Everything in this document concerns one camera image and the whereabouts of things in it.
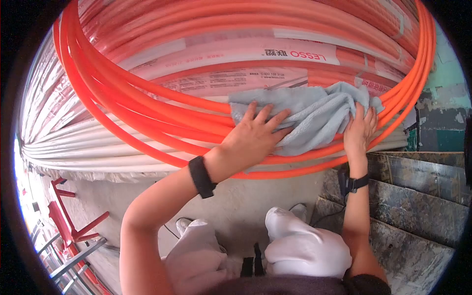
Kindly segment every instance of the white shoe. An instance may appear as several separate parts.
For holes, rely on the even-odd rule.
[[[177,227],[178,233],[180,234],[180,237],[184,235],[185,230],[187,229],[187,227],[190,225],[192,221],[193,220],[185,218],[185,217],[181,217],[177,219],[176,227]]]
[[[301,219],[304,223],[307,223],[306,217],[308,215],[308,210],[306,208],[306,205],[303,203],[298,203],[297,205],[293,206],[290,210],[295,217]]]

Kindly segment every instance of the white pants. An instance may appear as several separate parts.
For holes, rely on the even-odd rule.
[[[268,275],[342,278],[351,267],[349,248],[340,235],[312,228],[278,207],[267,212],[265,224],[270,239],[265,250]],[[221,252],[213,226],[202,219],[189,225],[164,263],[177,295],[201,294],[240,274]]]

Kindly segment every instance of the hand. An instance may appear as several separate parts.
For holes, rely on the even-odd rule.
[[[353,178],[360,178],[367,174],[366,152],[377,129],[377,121],[374,108],[369,108],[364,118],[364,107],[356,102],[355,119],[351,117],[344,131],[344,150],[350,170],[354,170],[352,172],[356,175],[351,176]]]
[[[290,109],[281,111],[266,123],[274,106],[266,105],[254,118],[256,107],[256,101],[249,104],[241,122],[219,146],[205,154],[205,166],[213,182],[223,181],[259,164],[274,152],[276,144],[293,130],[289,127],[272,133],[290,115]]]

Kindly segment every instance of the forearm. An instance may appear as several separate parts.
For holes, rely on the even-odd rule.
[[[226,167],[229,163],[219,149],[204,155],[204,163],[212,182],[219,183],[233,173]],[[186,166],[142,192],[126,210],[123,225],[144,231],[157,231],[197,194],[190,170]]]
[[[364,155],[350,160],[349,170],[351,178],[365,176],[367,174],[367,157]],[[366,185],[357,189],[356,193],[349,193],[348,195],[342,236],[348,243],[353,237],[368,239],[369,232],[369,188]]]

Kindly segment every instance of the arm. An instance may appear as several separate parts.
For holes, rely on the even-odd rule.
[[[377,115],[369,108],[364,118],[364,107],[356,103],[356,116],[349,122],[344,132],[344,146],[349,162],[351,178],[361,178],[367,174],[367,146],[377,128]],[[387,283],[384,270],[375,258],[369,245],[371,228],[369,214],[369,187],[366,185],[349,193],[344,213],[342,237],[349,247],[353,264],[350,277],[360,274],[374,275]]]
[[[264,107],[254,118],[256,106],[250,104],[243,120],[221,145],[204,155],[212,182],[219,183],[260,163],[292,131],[286,128],[272,133],[290,110],[266,123],[273,106]],[[119,272],[123,294],[173,294],[160,260],[157,233],[196,195],[189,169],[184,167],[153,184],[129,205],[121,225]]]

